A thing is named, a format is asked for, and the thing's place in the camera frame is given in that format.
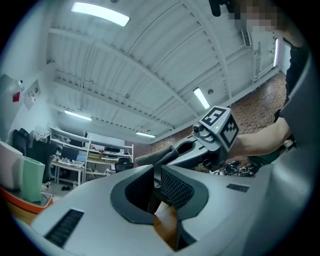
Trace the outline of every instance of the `office chair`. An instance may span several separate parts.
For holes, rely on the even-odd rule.
[[[114,164],[115,173],[120,173],[134,167],[134,163],[130,162],[129,158],[121,157],[119,161]]]

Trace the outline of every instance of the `green cup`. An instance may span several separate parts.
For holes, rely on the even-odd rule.
[[[23,199],[30,202],[41,201],[41,185],[45,165],[29,157],[22,157],[22,186]]]

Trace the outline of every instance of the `forearm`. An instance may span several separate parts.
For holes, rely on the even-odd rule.
[[[228,157],[267,155],[283,145],[289,135],[288,124],[280,117],[276,123],[257,133],[239,135],[235,139]]]

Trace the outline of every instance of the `ceiling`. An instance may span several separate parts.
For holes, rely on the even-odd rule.
[[[56,66],[51,104],[62,123],[68,109],[93,118],[99,131],[90,132],[146,142],[142,132],[154,142],[205,114],[196,87],[210,106],[228,106],[274,75],[272,33],[252,33],[245,47],[227,9],[214,17],[208,0],[86,1],[129,16],[125,27],[71,12],[74,2],[57,8],[47,40],[47,63]]]

